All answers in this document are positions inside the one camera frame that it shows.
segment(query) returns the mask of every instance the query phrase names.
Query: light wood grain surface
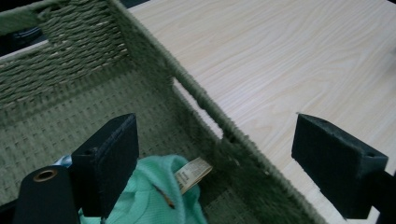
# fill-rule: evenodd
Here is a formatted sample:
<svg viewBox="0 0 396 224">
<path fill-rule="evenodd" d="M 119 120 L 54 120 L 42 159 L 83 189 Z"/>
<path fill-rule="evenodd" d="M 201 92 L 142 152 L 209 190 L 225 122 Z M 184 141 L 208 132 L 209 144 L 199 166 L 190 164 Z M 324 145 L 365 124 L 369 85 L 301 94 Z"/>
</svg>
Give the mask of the light wood grain surface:
<svg viewBox="0 0 396 224">
<path fill-rule="evenodd" d="M 355 135 L 396 170 L 396 5 L 152 0 L 130 10 L 328 222 L 345 223 L 290 156 L 296 112 Z"/>
</svg>

